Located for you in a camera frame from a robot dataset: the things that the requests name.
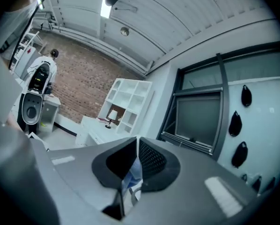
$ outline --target white desk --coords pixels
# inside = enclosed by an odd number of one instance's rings
[[[111,123],[111,129],[105,128],[105,125],[106,123],[99,122],[96,118],[83,116],[75,144],[92,146],[130,137],[125,131],[120,134],[116,133],[117,126],[113,123]]]

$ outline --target circular opening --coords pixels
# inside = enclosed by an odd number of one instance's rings
[[[34,107],[29,107],[29,108],[27,109],[27,116],[28,116],[29,118],[34,118],[34,117],[36,117],[36,114],[37,114],[37,112],[36,112],[36,109],[35,109]]]

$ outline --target cable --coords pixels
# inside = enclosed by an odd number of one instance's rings
[[[11,69],[12,60],[13,60],[15,54],[16,54],[16,51],[17,51],[17,49],[18,49],[18,46],[19,46],[20,42],[22,41],[22,38],[23,38],[24,34],[26,33],[27,29],[28,29],[29,26],[31,25],[31,23],[32,23],[32,21],[33,21],[33,17],[35,16],[35,14],[36,14],[36,12],[38,11],[38,9],[39,9],[39,4],[37,5],[35,11],[33,12],[31,18],[29,19],[29,22],[28,22],[27,26],[24,28],[22,34],[21,34],[20,37],[19,37],[19,40],[18,40],[18,42],[17,42],[17,44],[16,44],[16,46],[15,46],[15,49],[14,49],[14,51],[13,51],[12,57],[11,57],[10,62],[9,62],[9,66],[8,66],[8,69],[9,69],[9,70]]]
[[[20,83],[19,85],[21,85],[21,84],[25,81],[27,75],[29,75],[31,72],[34,72],[34,71],[35,71],[35,69],[32,70],[32,71],[29,71],[29,72],[24,76],[23,80],[21,81],[21,83]]]

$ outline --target white wall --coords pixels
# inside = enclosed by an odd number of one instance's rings
[[[184,68],[214,57],[217,53],[228,53],[249,46],[280,41],[280,25],[277,20],[249,24],[207,40],[175,57],[170,62]]]
[[[178,68],[248,46],[280,41],[280,25],[276,20],[249,24],[209,39],[173,58],[147,76],[153,82],[154,97],[148,108],[140,134],[156,138],[172,94]]]
[[[152,89],[155,93],[143,120],[140,135],[154,139],[157,137],[172,95],[176,75],[177,68],[167,63],[147,76],[146,81],[153,82]]]
[[[262,80],[249,79],[229,86],[229,121],[237,111],[243,126],[237,137],[227,132],[218,159],[218,163],[233,174],[240,177],[246,173],[249,184],[253,184],[261,175],[260,191],[265,189],[273,177],[277,181],[280,179],[280,79]],[[252,104],[249,107],[244,107],[241,102],[244,84],[252,93]],[[248,156],[239,168],[235,168],[231,160],[242,141],[247,144]]]

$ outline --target small lamp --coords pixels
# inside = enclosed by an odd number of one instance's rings
[[[109,124],[106,125],[105,127],[110,129],[111,128],[110,124],[111,124],[112,120],[116,120],[116,118],[117,118],[117,111],[112,110],[111,113],[109,114],[108,118],[110,119],[110,121],[109,121]]]

